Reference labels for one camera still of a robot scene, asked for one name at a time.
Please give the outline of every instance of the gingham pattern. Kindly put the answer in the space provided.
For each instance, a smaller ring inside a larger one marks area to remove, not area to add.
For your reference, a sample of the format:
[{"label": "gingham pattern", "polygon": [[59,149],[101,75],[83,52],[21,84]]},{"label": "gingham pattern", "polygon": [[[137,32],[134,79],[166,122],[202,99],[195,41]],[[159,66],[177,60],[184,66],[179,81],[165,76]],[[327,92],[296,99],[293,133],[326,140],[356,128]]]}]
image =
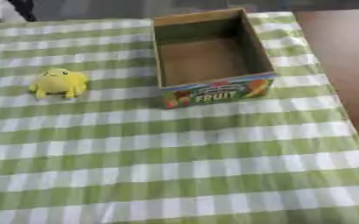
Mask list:
[{"label": "gingham pattern", "polygon": [[[293,15],[264,98],[156,106],[149,20],[0,25],[0,223],[359,223],[359,138]],[[84,71],[75,100],[26,91]]]}]

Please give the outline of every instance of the white object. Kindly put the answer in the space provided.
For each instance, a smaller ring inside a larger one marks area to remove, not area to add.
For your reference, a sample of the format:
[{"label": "white object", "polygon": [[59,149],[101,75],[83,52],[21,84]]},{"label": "white object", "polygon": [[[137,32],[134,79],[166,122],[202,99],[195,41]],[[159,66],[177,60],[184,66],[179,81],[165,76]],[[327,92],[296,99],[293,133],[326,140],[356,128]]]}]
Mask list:
[{"label": "white object", "polygon": [[0,0],[0,20],[4,22],[25,22],[15,7],[6,0]]}]

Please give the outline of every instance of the plush toy leg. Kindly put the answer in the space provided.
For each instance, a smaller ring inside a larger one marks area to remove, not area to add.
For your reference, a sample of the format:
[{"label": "plush toy leg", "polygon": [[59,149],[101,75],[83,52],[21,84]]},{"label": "plush toy leg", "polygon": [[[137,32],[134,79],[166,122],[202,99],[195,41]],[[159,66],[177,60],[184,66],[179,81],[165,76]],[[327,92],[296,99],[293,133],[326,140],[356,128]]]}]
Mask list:
[{"label": "plush toy leg", "polygon": [[72,88],[65,93],[65,98],[74,98],[74,90]]},{"label": "plush toy leg", "polygon": [[29,87],[30,91],[32,91],[32,92],[37,91],[37,88],[38,88],[37,84],[32,84],[32,85],[30,85],[30,87]]},{"label": "plush toy leg", "polygon": [[74,88],[74,93],[76,95],[80,95],[80,94],[82,94],[84,92],[84,90],[86,90],[86,88],[87,88],[86,85],[83,85],[81,87],[75,87]]},{"label": "plush toy leg", "polygon": [[45,98],[46,93],[42,89],[38,89],[35,95],[37,96],[38,99],[40,99],[40,98]]}]

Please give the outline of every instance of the open cardboard box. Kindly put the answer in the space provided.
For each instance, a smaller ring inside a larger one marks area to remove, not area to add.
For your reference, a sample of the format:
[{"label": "open cardboard box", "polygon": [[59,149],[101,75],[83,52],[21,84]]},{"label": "open cardboard box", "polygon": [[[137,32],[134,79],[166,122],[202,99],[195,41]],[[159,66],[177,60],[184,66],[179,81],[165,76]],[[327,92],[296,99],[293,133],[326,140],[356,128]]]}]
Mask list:
[{"label": "open cardboard box", "polygon": [[168,108],[264,95],[277,76],[242,9],[159,17],[153,29]]}]

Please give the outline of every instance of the yellow stuffed toy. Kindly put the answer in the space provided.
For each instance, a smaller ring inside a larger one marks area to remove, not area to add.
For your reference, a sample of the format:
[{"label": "yellow stuffed toy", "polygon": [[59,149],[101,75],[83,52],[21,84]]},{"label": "yellow stuffed toy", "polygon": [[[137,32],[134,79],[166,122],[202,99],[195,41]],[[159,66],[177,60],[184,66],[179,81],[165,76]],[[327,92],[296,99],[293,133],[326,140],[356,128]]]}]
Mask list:
[{"label": "yellow stuffed toy", "polygon": [[66,98],[74,98],[86,90],[87,76],[84,73],[71,72],[63,68],[51,68],[30,85],[37,98],[46,94],[65,93]]}]

